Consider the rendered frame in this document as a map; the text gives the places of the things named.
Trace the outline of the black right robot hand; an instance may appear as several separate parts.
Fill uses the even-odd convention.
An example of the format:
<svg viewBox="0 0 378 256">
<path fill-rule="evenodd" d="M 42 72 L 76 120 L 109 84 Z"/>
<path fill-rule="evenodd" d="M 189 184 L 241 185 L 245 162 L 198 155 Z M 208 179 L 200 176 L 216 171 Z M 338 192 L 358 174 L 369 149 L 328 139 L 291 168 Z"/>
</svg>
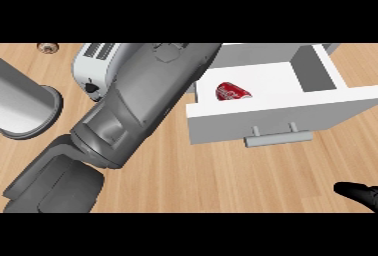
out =
<svg viewBox="0 0 378 256">
<path fill-rule="evenodd" d="M 368 187 L 360 183 L 337 182 L 334 184 L 334 192 L 378 213 L 378 186 Z"/>
</svg>

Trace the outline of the white drawer front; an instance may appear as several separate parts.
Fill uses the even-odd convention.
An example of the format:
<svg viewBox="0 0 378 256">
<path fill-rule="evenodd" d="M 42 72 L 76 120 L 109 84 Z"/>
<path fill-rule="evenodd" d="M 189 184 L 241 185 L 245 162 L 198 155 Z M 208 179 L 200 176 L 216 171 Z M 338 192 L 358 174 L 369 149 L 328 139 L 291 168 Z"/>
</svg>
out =
<svg viewBox="0 0 378 256">
<path fill-rule="evenodd" d="M 327 130 L 378 105 L 378 86 L 200 102 L 186 106 L 192 144 L 298 131 Z"/>
</svg>

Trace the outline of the white open drawer box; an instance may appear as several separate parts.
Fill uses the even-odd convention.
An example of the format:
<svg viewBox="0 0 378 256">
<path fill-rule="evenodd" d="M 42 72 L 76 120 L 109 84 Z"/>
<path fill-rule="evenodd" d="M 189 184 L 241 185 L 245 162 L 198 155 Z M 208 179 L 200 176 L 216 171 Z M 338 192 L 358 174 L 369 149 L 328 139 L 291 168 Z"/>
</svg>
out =
<svg viewBox="0 0 378 256">
<path fill-rule="evenodd" d="M 338 43 L 225 43 L 202 78 L 197 101 L 217 101 L 216 89 L 232 82 L 254 97 L 346 89 L 329 55 Z"/>
</svg>

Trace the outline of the red can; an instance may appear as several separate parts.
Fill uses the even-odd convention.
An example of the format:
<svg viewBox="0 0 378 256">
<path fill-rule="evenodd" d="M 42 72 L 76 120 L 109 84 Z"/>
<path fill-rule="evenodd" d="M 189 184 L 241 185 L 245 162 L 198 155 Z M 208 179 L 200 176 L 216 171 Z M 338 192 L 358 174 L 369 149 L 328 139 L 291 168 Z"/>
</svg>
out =
<svg viewBox="0 0 378 256">
<path fill-rule="evenodd" d="M 223 82 L 216 89 L 216 96 L 220 101 L 251 98 L 251 93 L 231 82 Z"/>
</svg>

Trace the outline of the white toaster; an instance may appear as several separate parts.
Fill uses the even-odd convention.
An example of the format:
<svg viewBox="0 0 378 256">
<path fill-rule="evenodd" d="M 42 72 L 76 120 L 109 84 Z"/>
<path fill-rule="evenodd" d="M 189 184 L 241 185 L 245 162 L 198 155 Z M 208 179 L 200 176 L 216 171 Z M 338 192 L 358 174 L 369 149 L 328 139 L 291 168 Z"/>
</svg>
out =
<svg viewBox="0 0 378 256">
<path fill-rule="evenodd" d="M 139 50 L 140 43 L 84 43 L 73 61 L 73 77 L 93 101 L 99 101 L 118 70 Z"/>
</svg>

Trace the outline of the small round brown knob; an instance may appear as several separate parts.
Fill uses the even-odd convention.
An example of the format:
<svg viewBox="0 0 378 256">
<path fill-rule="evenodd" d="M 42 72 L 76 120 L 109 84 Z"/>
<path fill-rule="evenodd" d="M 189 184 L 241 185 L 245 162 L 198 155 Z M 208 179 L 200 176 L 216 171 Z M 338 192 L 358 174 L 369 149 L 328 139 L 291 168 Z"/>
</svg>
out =
<svg viewBox="0 0 378 256">
<path fill-rule="evenodd" d="M 58 43 L 39 43 L 37 49 L 45 54 L 55 54 L 59 51 Z"/>
</svg>

